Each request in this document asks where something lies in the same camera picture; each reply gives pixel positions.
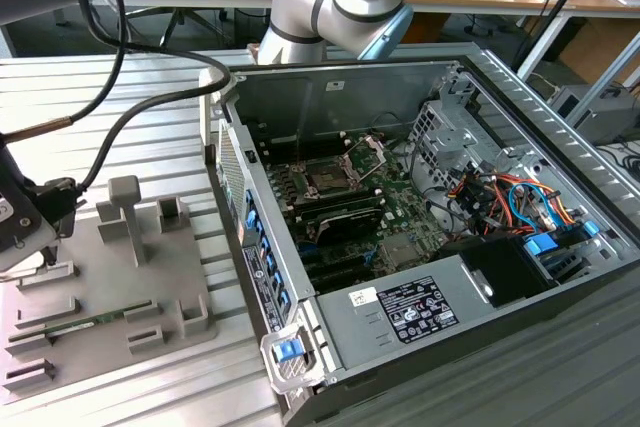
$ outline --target electronic components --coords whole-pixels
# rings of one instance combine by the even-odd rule
[[[402,233],[385,238],[381,243],[384,254],[394,267],[402,267],[422,257],[409,234]]]
[[[281,211],[319,292],[427,262],[446,239],[396,154],[375,135],[343,140],[342,155],[267,168],[274,192],[289,189]]]

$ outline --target black cable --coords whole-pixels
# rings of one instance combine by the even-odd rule
[[[102,32],[101,29],[96,25],[95,19],[93,18],[93,13],[91,12],[91,4],[89,3],[89,0],[78,0],[78,3],[80,5],[80,11],[82,12],[82,16],[85,22],[87,23],[87,26],[89,27],[89,32],[91,33],[91,35],[96,40],[98,40],[99,42],[102,42],[103,44],[110,45],[112,47],[118,47],[120,45],[120,42],[106,35],[106,33]],[[221,62],[218,62],[217,60],[207,57],[205,55],[196,54],[194,52],[182,52],[178,50],[167,49],[164,47],[157,47],[155,45],[138,44],[135,42],[127,42],[125,44],[125,48],[127,50],[136,50],[139,52],[171,55],[174,57],[182,57],[185,59],[197,60],[199,62],[203,62],[205,64],[208,64],[212,67],[219,69],[221,72],[223,72],[223,74],[229,72],[226,66]]]
[[[424,189],[422,192],[420,192],[420,194],[424,196],[430,190],[435,190],[436,192],[446,192],[447,188],[442,185],[432,185],[431,187],[427,187],[426,189]]]
[[[109,74],[107,82],[102,86],[102,89],[100,90],[96,98],[89,102],[86,107],[70,116],[72,122],[77,122],[96,110],[96,108],[104,101],[104,99],[107,98],[109,92],[111,92],[111,89],[118,80],[118,76],[120,75],[120,70],[122,69],[122,63],[124,61],[124,54],[126,52],[124,44],[127,41],[127,17],[126,10],[124,8],[124,0],[116,0],[116,5],[118,6],[119,45],[116,52],[116,58],[113,61],[113,67],[111,67],[111,73]]]
[[[534,39],[529,43],[529,47],[525,49],[522,53],[516,56],[515,60],[511,64],[512,70],[518,71],[518,69],[522,67],[522,64],[524,64],[524,61],[527,59],[527,56],[533,49],[533,46],[535,46],[540,41],[544,33],[547,31],[547,29],[551,25],[551,22],[553,22],[554,19],[558,16],[558,13],[562,10],[562,8],[564,7],[564,4],[566,3],[567,3],[567,0],[558,0],[556,2],[556,4],[553,6],[553,9],[551,9],[551,12],[549,12],[549,15],[545,19],[544,24],[542,25],[540,30],[536,33]]]
[[[249,13],[245,12],[244,10],[240,10],[238,8],[236,8],[236,12],[240,12],[242,15],[245,15],[247,17],[252,17],[254,19],[266,19],[267,17],[269,17],[269,14],[265,14],[265,15],[249,14]]]
[[[613,161],[615,162],[615,164],[616,164],[618,167],[621,167],[621,168],[623,168],[623,169],[625,168],[625,167],[624,167],[624,165],[622,165],[622,164],[620,163],[620,161],[618,160],[618,157],[616,157],[616,154],[614,154],[614,153],[613,153],[613,152],[611,152],[610,150],[607,150],[607,149],[605,149],[604,147],[596,147],[596,150],[598,150],[598,151],[600,151],[600,152],[604,152],[604,153],[605,153],[605,154],[607,154],[607,155],[610,155],[610,156],[611,156],[611,158],[613,158]]]
[[[100,169],[104,165],[105,159],[107,158],[107,154],[109,153],[109,150],[111,149],[111,146],[115,141],[115,138],[118,136],[120,131],[124,128],[124,126],[133,117],[157,105],[165,104],[168,102],[175,102],[177,100],[200,97],[201,95],[210,95],[214,92],[217,92],[218,90],[222,89],[224,86],[226,86],[229,83],[229,81],[231,80],[231,74],[224,64],[222,64],[221,62],[218,62],[215,59],[206,57],[204,55],[196,54],[193,52],[175,51],[175,50],[170,50],[162,47],[155,47],[152,45],[142,45],[134,42],[123,43],[119,40],[113,39],[110,36],[105,35],[104,32],[100,31],[100,29],[97,28],[95,19],[93,17],[93,12],[91,11],[91,4],[89,0],[78,0],[78,3],[80,4],[80,10],[82,12],[82,15],[85,21],[87,22],[91,35],[93,35],[98,41],[103,42],[104,44],[111,45],[118,48],[125,47],[127,50],[137,50],[141,52],[158,53],[158,54],[165,54],[165,55],[171,55],[175,57],[183,57],[186,59],[197,60],[216,68],[221,73],[220,79],[206,86],[197,87],[194,89],[187,89],[181,92],[173,92],[169,94],[157,95],[155,97],[151,97],[150,99],[139,102],[138,104],[134,105],[129,110],[127,110],[115,122],[115,124],[111,127],[111,129],[109,129],[109,132],[107,132],[107,135],[98,151],[98,155],[96,156],[96,159],[94,160],[93,165],[89,169],[89,173],[87,174],[86,178],[80,184],[78,184],[78,190],[80,192],[85,192],[98,176],[98,173],[100,172]]]
[[[453,205],[453,199],[449,199],[449,202],[447,202],[447,209],[449,209],[449,222],[451,222],[451,227],[449,227],[449,232],[453,232],[453,226],[456,222],[453,219],[453,210],[451,210],[452,205]]]
[[[221,89],[227,84],[227,82],[228,79],[223,78],[204,87],[197,87],[194,89],[183,90],[181,92],[171,92],[169,94],[156,95],[155,97],[143,100],[142,102],[139,102],[131,107],[124,114],[122,114],[122,116],[120,116],[115,124],[113,124],[113,126],[109,129],[109,132],[107,132],[107,135],[104,138],[102,145],[100,146],[100,150],[98,151],[98,155],[93,161],[93,165],[89,169],[89,173],[87,174],[86,178],[80,184],[78,184],[78,189],[81,192],[85,192],[89,188],[89,186],[96,180],[98,172],[100,172],[100,169],[104,165],[104,161],[107,158],[107,154],[109,153],[109,150],[111,150],[111,146],[113,145],[116,137],[124,128],[124,126],[127,125],[127,123],[136,115],[144,112],[147,109],[150,109],[151,107],[155,107],[156,105],[175,102],[178,100],[192,99],[201,95],[211,94],[212,88],[214,88],[215,90]]]
[[[427,209],[430,209],[431,207],[437,207],[440,210],[443,210],[444,212],[448,212],[449,215],[455,217],[458,220],[461,220],[462,222],[467,223],[467,219],[465,219],[462,215],[458,214],[457,212],[454,212],[453,210],[451,210],[449,207],[445,207],[444,205],[440,205],[437,202],[434,202],[432,200],[427,200],[426,203]]]
[[[370,128],[370,129],[373,129],[373,128],[375,127],[376,123],[377,123],[377,122],[378,122],[382,117],[384,117],[385,115],[389,115],[389,116],[393,117],[394,119],[396,119],[396,120],[398,121],[398,123],[399,123],[400,125],[404,125],[404,124],[405,124],[405,122],[404,122],[400,117],[398,117],[394,112],[392,112],[392,111],[390,111],[390,110],[385,110],[384,112],[380,112],[378,115],[376,115],[376,116],[373,118],[373,120],[369,123],[369,128]]]
[[[126,41],[128,35],[126,23],[123,23],[123,20],[126,20],[124,0],[116,0],[116,4],[118,6],[118,18],[120,21],[118,26],[119,46],[116,51],[116,57],[113,60],[113,66],[111,67],[109,77],[107,78],[106,83],[102,86],[102,89],[100,89],[100,92],[98,92],[98,95],[96,95],[96,97],[85,107],[74,114],[49,120],[42,124],[32,125],[15,132],[9,132],[7,134],[0,135],[0,140],[2,141],[2,143],[10,144],[13,142],[19,142],[21,140],[31,139],[39,135],[70,127],[80,119],[83,119],[91,112],[96,110],[96,108],[98,108],[98,106],[100,106],[100,104],[102,104],[102,102],[107,98],[116,81],[118,80],[118,76],[120,75],[120,70],[122,69],[122,64],[124,62],[124,56],[126,53],[123,43],[124,41]]]
[[[518,46],[518,50],[516,50],[516,53],[513,56],[514,65],[515,65],[516,61],[520,58],[520,53],[522,51],[522,48],[527,44],[527,42],[529,42],[529,35],[533,34],[533,31],[538,26],[538,22],[540,22],[540,19],[542,19],[542,17],[544,17],[544,11],[547,10],[547,6],[549,5],[550,1],[551,0],[546,0],[545,1],[544,5],[542,6],[542,10],[540,11],[540,13],[538,14],[538,17],[536,18],[536,20],[533,22],[533,25],[529,29],[529,33],[525,36],[524,39],[522,39],[522,42],[520,42],[520,45]]]

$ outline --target metal bracket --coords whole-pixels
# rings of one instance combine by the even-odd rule
[[[307,368],[299,375],[285,377],[283,372],[291,362],[300,361],[298,359],[288,360],[278,364],[273,354],[273,347],[281,342],[292,339],[302,340],[305,347],[310,347],[310,342],[306,329],[297,322],[291,323],[277,332],[265,335],[260,341],[260,352],[267,367],[267,375],[271,381],[271,387],[276,393],[283,395],[299,388],[311,387],[322,382],[325,372],[322,362],[317,358],[317,353],[313,350],[307,351]]]

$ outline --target blue connector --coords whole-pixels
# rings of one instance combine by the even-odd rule
[[[267,255],[267,274],[273,275],[276,271],[276,259],[273,258],[273,254]]]
[[[256,227],[256,222],[258,221],[258,213],[252,209],[249,211],[247,215],[247,220],[244,221],[244,225],[247,226],[247,229],[253,230]]]
[[[295,359],[305,354],[304,345],[300,339],[285,340],[273,346],[273,353],[279,364],[287,360]]]
[[[595,237],[598,235],[598,232],[600,232],[600,227],[598,227],[593,220],[587,220],[584,223],[584,230],[591,237]]]
[[[289,306],[289,294],[287,294],[286,290],[283,290],[282,293],[280,294],[280,303],[282,304],[283,308],[286,308]]]
[[[280,274],[280,272],[276,272],[276,274],[273,276],[273,285],[274,288],[273,290],[276,291],[276,294],[278,293],[278,290],[280,289],[280,287],[282,287],[283,282],[282,282],[282,274]]]
[[[266,237],[262,238],[262,241],[260,242],[260,247],[262,247],[262,250],[264,250],[265,255],[269,253],[269,251],[271,250],[271,245],[269,245],[269,239],[267,239]]]
[[[556,241],[553,240],[549,234],[539,234],[529,237],[529,240],[527,240],[527,243],[524,245],[533,255],[542,255],[558,247]]]

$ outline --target barcode sticker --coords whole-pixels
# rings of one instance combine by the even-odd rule
[[[351,299],[351,303],[354,307],[359,307],[378,300],[375,287],[367,287],[366,289],[349,292],[349,298]]]

